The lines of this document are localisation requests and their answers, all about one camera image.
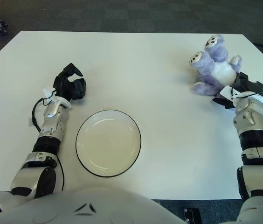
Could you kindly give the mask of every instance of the purple teddy bear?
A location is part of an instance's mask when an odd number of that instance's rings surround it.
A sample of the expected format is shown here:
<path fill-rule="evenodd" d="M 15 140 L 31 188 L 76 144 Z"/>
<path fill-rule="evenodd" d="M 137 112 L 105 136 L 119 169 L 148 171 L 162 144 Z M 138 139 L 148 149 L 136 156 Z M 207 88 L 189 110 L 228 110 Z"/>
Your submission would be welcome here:
<path fill-rule="evenodd" d="M 226 85 L 232 85 L 242 64 L 240 56 L 227 62 L 228 52 L 221 34 L 212 36 L 205 44 L 205 51 L 197 52 L 189 61 L 198 70 L 198 82 L 194 84 L 196 93 L 206 96 L 219 95 Z"/>

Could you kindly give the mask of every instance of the white table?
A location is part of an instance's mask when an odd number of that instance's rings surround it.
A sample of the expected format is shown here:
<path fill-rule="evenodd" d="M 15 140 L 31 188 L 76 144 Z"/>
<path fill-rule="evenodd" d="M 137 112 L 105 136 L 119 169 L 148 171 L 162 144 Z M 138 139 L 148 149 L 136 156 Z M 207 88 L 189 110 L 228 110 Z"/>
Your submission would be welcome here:
<path fill-rule="evenodd" d="M 38 133 L 28 126 L 42 89 L 70 62 L 87 81 L 73 101 L 60 149 L 65 189 L 110 186 L 154 199 L 239 198 L 236 169 L 241 147 L 232 119 L 191 92 L 196 71 L 189 58 L 210 34 L 20 32 L 0 51 L 0 190 L 32 151 Z M 263 54 L 243 35 L 224 35 L 242 71 L 263 83 Z M 90 174 L 75 150 L 81 124 L 100 110 L 116 109 L 136 121 L 142 135 L 134 165 L 113 178 Z M 42 122 L 44 107 L 37 110 Z"/>

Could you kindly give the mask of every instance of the shoe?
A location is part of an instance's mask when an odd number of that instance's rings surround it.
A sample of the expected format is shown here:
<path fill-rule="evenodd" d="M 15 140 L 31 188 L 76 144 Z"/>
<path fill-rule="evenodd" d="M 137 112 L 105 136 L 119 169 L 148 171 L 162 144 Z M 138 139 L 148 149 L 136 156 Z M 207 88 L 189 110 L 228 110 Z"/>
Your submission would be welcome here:
<path fill-rule="evenodd" d="M 0 34 L 7 34 L 7 24 L 3 21 L 3 20 L 0 20 Z"/>

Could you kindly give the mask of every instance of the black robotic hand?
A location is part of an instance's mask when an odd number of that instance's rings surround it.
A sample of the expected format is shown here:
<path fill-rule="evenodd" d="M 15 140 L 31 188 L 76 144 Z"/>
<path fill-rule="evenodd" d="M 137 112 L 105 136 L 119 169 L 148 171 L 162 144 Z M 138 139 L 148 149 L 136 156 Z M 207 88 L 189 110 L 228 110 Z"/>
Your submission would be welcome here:
<path fill-rule="evenodd" d="M 259 94 L 263 96 L 263 84 L 258 81 L 256 81 L 255 83 L 249 81 L 248 76 L 242 72 L 237 74 L 236 80 L 231 87 L 232 89 L 235 89 L 239 92 L 259 92 Z M 212 100 L 217 104 L 225 106 L 226 109 L 235 108 L 233 102 L 226 98 L 214 98 Z"/>
<path fill-rule="evenodd" d="M 86 81 L 84 78 L 76 79 L 73 82 L 68 77 L 77 74 L 82 77 L 82 73 L 72 63 L 67 65 L 63 71 L 55 78 L 53 87 L 56 89 L 56 96 L 71 99 L 82 99 L 86 93 Z"/>

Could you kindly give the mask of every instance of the white plate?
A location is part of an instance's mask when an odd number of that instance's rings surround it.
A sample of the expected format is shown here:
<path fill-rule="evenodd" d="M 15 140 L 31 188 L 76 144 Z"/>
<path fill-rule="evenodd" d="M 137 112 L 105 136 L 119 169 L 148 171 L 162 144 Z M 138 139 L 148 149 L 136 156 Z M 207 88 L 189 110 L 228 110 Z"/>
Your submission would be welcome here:
<path fill-rule="evenodd" d="M 127 114 L 106 110 L 93 114 L 81 126 L 76 137 L 76 154 L 92 174 L 117 176 L 136 161 L 141 135 Z"/>

